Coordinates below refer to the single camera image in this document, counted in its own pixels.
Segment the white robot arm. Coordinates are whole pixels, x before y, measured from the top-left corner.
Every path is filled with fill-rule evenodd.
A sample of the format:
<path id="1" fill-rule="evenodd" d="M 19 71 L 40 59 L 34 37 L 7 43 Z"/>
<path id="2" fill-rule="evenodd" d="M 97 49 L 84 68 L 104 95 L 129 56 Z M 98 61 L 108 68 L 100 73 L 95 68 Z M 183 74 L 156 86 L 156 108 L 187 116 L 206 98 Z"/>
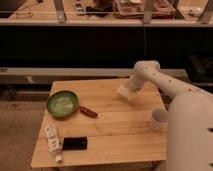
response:
<path id="1" fill-rule="evenodd" d="M 172 102 L 168 110 L 167 171 L 213 171 L 213 94 L 160 71 L 157 61 L 138 61 L 131 92 L 152 82 Z"/>

